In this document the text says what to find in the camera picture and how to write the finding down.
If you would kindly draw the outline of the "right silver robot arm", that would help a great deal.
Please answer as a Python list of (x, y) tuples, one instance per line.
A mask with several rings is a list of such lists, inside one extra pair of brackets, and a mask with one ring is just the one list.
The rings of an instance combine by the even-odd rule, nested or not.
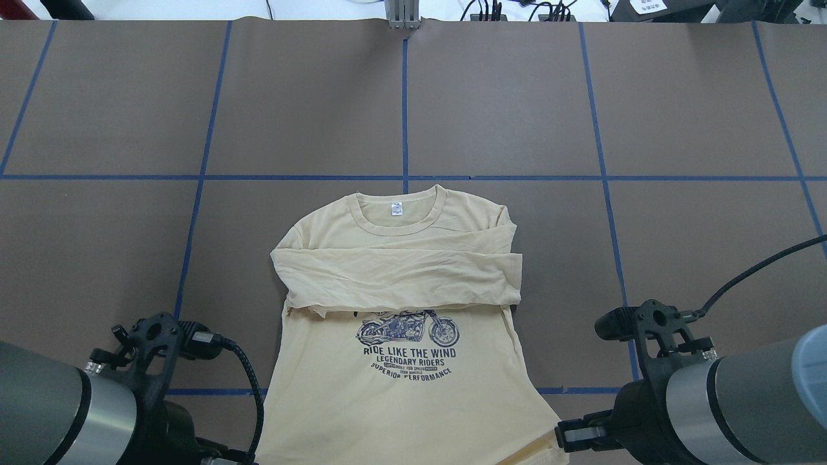
[(642, 464), (825, 462), (825, 326), (629, 383), (555, 435), (567, 453), (623, 448)]

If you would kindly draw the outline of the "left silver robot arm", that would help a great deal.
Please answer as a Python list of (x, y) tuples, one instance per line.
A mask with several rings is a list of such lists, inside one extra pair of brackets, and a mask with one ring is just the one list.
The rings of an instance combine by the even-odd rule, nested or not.
[(224, 464), (189, 413), (98, 371), (2, 343), (3, 464)]

